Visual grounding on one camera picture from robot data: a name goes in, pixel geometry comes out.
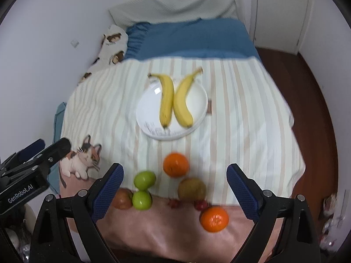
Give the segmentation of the red apple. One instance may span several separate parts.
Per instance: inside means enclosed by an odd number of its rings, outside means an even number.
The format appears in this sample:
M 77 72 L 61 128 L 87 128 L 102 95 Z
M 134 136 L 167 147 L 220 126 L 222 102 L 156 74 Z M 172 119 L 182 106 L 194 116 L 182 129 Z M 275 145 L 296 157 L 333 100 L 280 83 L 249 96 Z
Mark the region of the red apple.
M 119 210 L 127 210 L 133 206 L 132 197 L 131 190 L 120 188 L 113 198 L 112 206 Z

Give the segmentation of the orange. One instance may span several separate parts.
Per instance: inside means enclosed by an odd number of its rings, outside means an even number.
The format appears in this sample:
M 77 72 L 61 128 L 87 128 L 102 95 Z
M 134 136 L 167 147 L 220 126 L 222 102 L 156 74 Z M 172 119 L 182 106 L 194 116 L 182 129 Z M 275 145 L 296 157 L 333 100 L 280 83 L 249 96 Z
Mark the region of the orange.
M 164 158 L 163 171 L 171 178 L 185 176 L 190 170 L 190 164 L 183 154 L 171 153 Z
M 200 223 L 206 231 L 216 233 L 228 226 L 229 215 L 222 207 L 210 207 L 201 213 Z

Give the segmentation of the green apple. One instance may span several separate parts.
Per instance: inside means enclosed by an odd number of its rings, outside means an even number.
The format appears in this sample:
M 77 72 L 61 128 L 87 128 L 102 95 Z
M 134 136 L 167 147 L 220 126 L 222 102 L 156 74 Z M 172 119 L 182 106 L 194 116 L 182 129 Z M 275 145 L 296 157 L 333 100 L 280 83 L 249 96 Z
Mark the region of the green apple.
M 156 183 L 156 175 L 152 171 L 142 171 L 134 177 L 134 185 L 140 191 L 146 191 Z
M 132 203 L 137 210 L 148 210 L 152 206 L 152 197 L 148 191 L 136 191 L 132 196 Z

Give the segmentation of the cherry tomato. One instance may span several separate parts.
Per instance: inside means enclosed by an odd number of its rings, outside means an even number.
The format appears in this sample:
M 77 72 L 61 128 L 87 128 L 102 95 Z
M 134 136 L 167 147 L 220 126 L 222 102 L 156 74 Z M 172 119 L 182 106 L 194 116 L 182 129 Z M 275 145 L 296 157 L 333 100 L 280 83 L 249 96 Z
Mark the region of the cherry tomato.
M 167 205 L 168 205 L 171 209 L 180 208 L 180 207 L 181 207 L 181 201 L 179 201 L 178 199 L 169 199 Z
M 197 211 L 203 211 L 209 207 L 209 204 L 206 200 L 197 200 L 194 202 L 194 207 Z

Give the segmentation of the brown pear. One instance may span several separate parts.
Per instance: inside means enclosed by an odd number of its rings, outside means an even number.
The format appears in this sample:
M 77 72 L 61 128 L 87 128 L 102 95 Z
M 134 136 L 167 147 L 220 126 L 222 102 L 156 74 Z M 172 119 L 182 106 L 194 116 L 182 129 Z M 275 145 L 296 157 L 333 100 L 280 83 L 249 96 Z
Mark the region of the brown pear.
M 177 190 L 179 200 L 187 203 L 204 200 L 206 192 L 206 185 L 198 178 L 182 180 Z

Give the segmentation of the yellow banana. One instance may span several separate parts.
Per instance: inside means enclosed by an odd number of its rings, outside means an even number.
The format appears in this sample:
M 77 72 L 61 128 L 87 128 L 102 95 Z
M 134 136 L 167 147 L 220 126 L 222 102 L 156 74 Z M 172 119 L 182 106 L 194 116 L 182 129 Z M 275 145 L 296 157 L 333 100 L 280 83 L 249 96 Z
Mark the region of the yellow banana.
M 188 74 L 181 80 L 175 91 L 173 111 L 177 122 L 184 128 L 193 126 L 193 116 L 187 107 L 186 98 L 196 76 L 201 73 L 203 73 L 203 69 L 201 67 L 195 69 L 193 73 Z
M 161 83 L 161 105 L 159 110 L 159 121 L 163 128 L 167 128 L 171 123 L 172 108 L 174 100 L 174 84 L 169 75 L 149 73 L 148 77 L 157 78 Z

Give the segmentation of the striped cat print cloth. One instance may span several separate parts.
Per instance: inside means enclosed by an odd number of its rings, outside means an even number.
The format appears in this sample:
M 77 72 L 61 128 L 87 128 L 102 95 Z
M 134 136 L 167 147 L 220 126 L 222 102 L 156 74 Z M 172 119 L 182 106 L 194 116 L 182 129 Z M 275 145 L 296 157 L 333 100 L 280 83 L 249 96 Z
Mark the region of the striped cat print cloth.
M 175 141 L 158 141 L 137 124 L 136 108 L 142 94 L 156 81 L 150 73 L 181 79 L 195 69 L 196 78 L 210 100 L 209 111 L 191 134 Z M 153 204 L 146 211 L 110 208 L 97 225 L 113 249 L 131 249 L 185 262 L 229 262 L 253 227 L 238 206 L 227 183 L 226 170 L 238 164 L 262 189 L 290 197 L 305 164 L 292 131 L 292 112 L 276 84 L 256 58 L 126 60 L 92 74 L 75 88 L 64 113 L 61 135 L 73 148 L 85 137 L 100 144 L 99 170 L 90 169 L 87 180 L 62 174 L 60 195 L 71 197 L 89 188 L 113 163 L 124 168 L 122 187 L 134 190 L 141 171 L 156 174 L 150 189 Z M 207 201 L 221 205 L 228 226 L 217 233 L 205 231 L 192 204 L 171 208 L 178 179 L 164 173 L 170 153 L 186 156 L 189 177 L 207 187 Z

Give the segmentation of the white ceramic plate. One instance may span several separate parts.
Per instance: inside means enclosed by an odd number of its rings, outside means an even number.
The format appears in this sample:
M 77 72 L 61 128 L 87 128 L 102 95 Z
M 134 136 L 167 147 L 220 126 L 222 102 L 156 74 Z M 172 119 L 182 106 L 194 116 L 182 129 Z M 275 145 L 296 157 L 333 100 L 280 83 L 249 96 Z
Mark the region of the white ceramic plate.
M 208 109 L 208 96 L 201 83 L 195 81 L 186 97 L 187 108 L 193 116 L 193 126 L 190 128 L 182 127 L 175 116 L 172 116 L 167 128 L 162 127 L 159 121 L 161 92 L 161 83 L 154 80 L 139 100 L 136 120 L 144 134 L 155 140 L 172 141 L 191 134 L 200 126 Z

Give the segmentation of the bear print pillow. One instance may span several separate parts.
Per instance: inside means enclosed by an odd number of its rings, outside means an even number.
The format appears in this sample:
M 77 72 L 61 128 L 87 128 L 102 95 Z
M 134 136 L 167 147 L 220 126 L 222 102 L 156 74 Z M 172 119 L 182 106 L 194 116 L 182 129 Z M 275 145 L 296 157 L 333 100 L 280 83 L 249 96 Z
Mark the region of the bear print pillow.
M 83 74 L 78 84 L 92 74 L 120 63 L 127 52 L 128 35 L 125 30 L 115 24 L 109 26 L 102 39 L 100 52 L 88 71 Z

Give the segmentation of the blue quilt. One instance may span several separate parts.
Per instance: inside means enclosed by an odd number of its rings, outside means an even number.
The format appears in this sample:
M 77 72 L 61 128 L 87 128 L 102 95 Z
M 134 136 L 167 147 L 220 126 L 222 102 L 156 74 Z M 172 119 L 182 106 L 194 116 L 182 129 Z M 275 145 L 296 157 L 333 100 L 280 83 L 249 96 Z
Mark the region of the blue quilt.
M 232 18 L 137 23 L 127 29 L 127 34 L 125 59 L 146 60 L 163 56 L 260 58 L 245 25 Z

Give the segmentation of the white door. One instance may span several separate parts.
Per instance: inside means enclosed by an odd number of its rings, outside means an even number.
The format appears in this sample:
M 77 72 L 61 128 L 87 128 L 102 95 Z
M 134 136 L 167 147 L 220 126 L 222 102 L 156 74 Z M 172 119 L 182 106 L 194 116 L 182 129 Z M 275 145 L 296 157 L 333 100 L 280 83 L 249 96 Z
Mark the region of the white door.
M 253 0 L 251 36 L 258 48 L 297 54 L 312 0 Z

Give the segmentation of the grey white pillow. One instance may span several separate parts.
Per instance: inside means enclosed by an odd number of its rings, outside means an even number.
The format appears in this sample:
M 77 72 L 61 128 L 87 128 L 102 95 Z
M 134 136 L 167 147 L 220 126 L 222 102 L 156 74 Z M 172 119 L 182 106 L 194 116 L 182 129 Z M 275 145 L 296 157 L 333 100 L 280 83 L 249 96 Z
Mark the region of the grey white pillow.
M 121 28 L 147 22 L 177 23 L 214 18 L 233 18 L 245 22 L 242 0 L 130 0 L 109 9 Z

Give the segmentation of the wall socket left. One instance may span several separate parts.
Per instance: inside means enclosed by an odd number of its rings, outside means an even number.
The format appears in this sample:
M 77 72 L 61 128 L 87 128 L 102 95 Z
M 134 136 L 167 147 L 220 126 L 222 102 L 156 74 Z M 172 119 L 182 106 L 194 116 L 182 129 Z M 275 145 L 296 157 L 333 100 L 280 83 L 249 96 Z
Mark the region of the wall socket left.
M 73 46 L 73 48 L 76 48 L 79 45 L 79 41 L 74 39 L 71 41 L 71 45 Z

